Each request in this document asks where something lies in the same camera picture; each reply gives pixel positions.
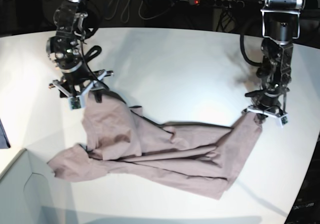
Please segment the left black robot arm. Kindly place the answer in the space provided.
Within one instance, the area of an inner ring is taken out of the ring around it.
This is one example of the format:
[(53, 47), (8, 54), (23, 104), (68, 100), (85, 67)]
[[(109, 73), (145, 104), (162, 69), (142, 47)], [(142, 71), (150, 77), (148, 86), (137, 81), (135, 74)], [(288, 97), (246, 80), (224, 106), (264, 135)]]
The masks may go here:
[(245, 61), (257, 68), (258, 90), (245, 94), (252, 104), (245, 112), (256, 114), (258, 123), (274, 118), (283, 127), (288, 123), (286, 112), (288, 85), (291, 82), (293, 41), (300, 36), (300, 14), (305, 0), (262, 0), (262, 62), (250, 60), (245, 51), (245, 32), (257, 20), (251, 19), (240, 34), (240, 51)]

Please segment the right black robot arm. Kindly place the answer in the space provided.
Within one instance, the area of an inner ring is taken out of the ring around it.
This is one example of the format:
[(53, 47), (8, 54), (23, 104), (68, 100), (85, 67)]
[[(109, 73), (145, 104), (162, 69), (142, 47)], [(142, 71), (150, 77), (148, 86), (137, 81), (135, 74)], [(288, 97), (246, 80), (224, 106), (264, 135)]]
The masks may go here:
[(46, 43), (50, 61), (62, 73), (59, 80), (48, 86), (59, 90), (60, 98), (67, 99), (72, 110), (85, 106), (85, 95), (89, 92), (97, 103), (101, 103), (102, 95), (110, 90), (104, 78), (113, 74), (104, 69), (92, 71), (89, 68), (88, 63), (101, 54), (102, 48), (95, 45), (88, 52), (83, 48), (85, 41), (97, 31), (85, 25), (87, 1), (63, 0), (53, 16), (56, 33)]

